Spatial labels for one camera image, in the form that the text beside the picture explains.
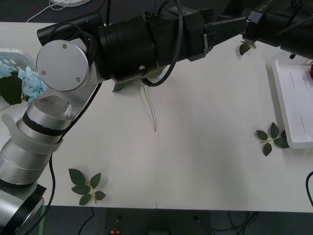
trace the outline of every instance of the green leaf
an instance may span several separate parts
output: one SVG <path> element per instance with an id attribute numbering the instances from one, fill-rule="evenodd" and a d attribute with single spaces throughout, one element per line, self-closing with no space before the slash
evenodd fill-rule
<path id="1" fill-rule="evenodd" d="M 90 180 L 90 185 L 93 188 L 96 188 L 100 182 L 100 178 L 101 178 L 101 173 L 96 174 L 95 176 L 93 176 Z"/>
<path id="2" fill-rule="evenodd" d="M 91 199 L 91 195 L 88 193 L 81 197 L 81 199 L 79 200 L 79 204 L 81 206 L 84 206 L 90 201 L 90 199 Z"/>
<path id="3" fill-rule="evenodd" d="M 89 193 L 90 187 L 88 185 L 76 185 L 72 188 L 72 191 L 79 195 L 85 195 L 86 193 Z"/>
<path id="4" fill-rule="evenodd" d="M 277 138 L 278 134 L 279 134 L 279 129 L 276 126 L 276 124 L 273 122 L 272 125 L 270 126 L 270 136 L 273 139 L 275 139 L 275 138 Z"/>
<path id="5" fill-rule="evenodd" d="M 239 48 L 239 52 L 241 55 L 244 55 L 247 51 L 249 51 L 251 49 L 251 47 L 249 46 L 248 43 L 246 42 L 243 42 L 241 45 L 240 45 L 240 48 Z"/>
<path id="6" fill-rule="evenodd" d="M 75 185 L 84 185 L 86 182 L 86 179 L 82 172 L 76 169 L 68 169 L 70 179 L 72 180 L 73 184 Z"/>
<path id="7" fill-rule="evenodd" d="M 19 75 L 19 72 L 13 71 L 13 72 L 11 72 L 11 74 L 12 74 L 13 77 L 17 77 Z"/>
<path id="8" fill-rule="evenodd" d="M 272 145 L 270 143 L 264 144 L 263 153 L 267 157 L 272 151 Z"/>
<path id="9" fill-rule="evenodd" d="M 283 130 L 283 132 L 280 134 L 280 136 L 284 139 L 287 139 L 287 136 L 286 136 L 286 131 Z"/>
<path id="10" fill-rule="evenodd" d="M 113 91 L 112 92 L 119 92 L 125 87 L 128 87 L 133 84 L 133 81 L 123 82 L 123 83 L 115 83 Z"/>
<path id="11" fill-rule="evenodd" d="M 123 83 L 115 83 L 113 91 L 112 92 L 119 92 L 124 88 Z"/>
<path id="12" fill-rule="evenodd" d="M 95 196 L 96 196 L 96 199 L 98 200 L 98 201 L 100 201 L 100 200 L 102 200 L 103 198 L 105 198 L 105 194 L 103 193 L 103 192 L 101 192 L 101 191 L 97 191 L 96 193 L 95 193 Z"/>
<path id="13" fill-rule="evenodd" d="M 14 76 L 1 78 L 0 94 L 9 105 L 21 104 L 22 80 Z"/>
<path id="14" fill-rule="evenodd" d="M 288 142 L 284 138 L 277 138 L 274 143 L 280 148 L 289 148 Z"/>
<path id="15" fill-rule="evenodd" d="M 268 135 L 264 132 L 264 131 L 256 131 L 257 136 L 263 140 L 263 141 L 267 141 L 268 140 Z"/>

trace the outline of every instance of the floor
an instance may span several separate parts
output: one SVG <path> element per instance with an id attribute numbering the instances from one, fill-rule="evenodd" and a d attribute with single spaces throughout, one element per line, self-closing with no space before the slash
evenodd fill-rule
<path id="1" fill-rule="evenodd" d="M 149 223 L 147 214 L 160 210 L 105 209 L 94 208 L 94 218 L 86 224 L 81 235 L 109 235 L 114 226 L 119 226 L 121 235 L 147 235 L 141 233 Z M 214 229 L 227 229 L 231 225 L 226 211 L 165 211 L 175 216 L 185 233 L 179 235 L 209 235 L 210 223 Z M 52 207 L 47 214 L 44 235 L 77 235 L 81 225 L 91 216 L 86 207 Z M 234 224 L 245 221 L 246 212 L 230 213 Z M 257 220 L 247 227 L 245 235 L 312 235 L 312 213 L 261 212 Z M 31 235 L 38 234 L 38 227 Z M 216 233 L 217 235 L 236 235 L 232 231 Z"/>

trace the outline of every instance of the silver robot arm segment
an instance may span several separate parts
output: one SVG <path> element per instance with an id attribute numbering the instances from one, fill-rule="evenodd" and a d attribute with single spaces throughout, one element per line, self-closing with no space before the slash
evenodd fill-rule
<path id="1" fill-rule="evenodd" d="M 45 188 L 37 180 L 62 135 L 81 112 L 96 85 L 103 82 L 95 63 L 90 67 L 80 39 L 46 44 L 37 70 L 49 88 L 15 123 L 3 116 L 11 139 L 0 152 L 0 234 L 22 234 L 44 203 Z"/>

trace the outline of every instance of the screw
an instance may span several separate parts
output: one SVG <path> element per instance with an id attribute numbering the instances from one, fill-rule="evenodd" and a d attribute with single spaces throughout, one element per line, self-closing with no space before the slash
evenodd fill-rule
<path id="1" fill-rule="evenodd" d="M 144 65 L 140 65 L 138 68 L 139 72 L 144 72 L 146 70 L 146 67 Z"/>

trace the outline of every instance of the black robot arm segment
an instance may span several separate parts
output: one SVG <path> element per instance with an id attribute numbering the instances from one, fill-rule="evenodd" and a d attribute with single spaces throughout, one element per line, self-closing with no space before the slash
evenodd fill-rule
<path id="1" fill-rule="evenodd" d="M 225 18 L 213 22 L 213 9 L 192 10 L 183 7 L 183 37 L 178 61 L 204 58 L 213 46 L 245 32 L 245 17 Z M 162 15 L 145 13 L 128 21 L 103 26 L 98 13 L 90 13 L 73 20 L 82 30 L 93 33 L 98 42 L 95 58 L 97 68 L 105 80 L 125 82 L 155 72 L 158 66 L 171 64 L 178 34 L 178 11 L 171 8 Z M 52 25 L 38 30 L 42 45 L 50 38 L 66 40 L 75 33 L 69 24 Z"/>
<path id="2" fill-rule="evenodd" d="M 244 11 L 250 22 L 244 38 L 313 59 L 312 13 L 311 0 L 266 0 Z"/>

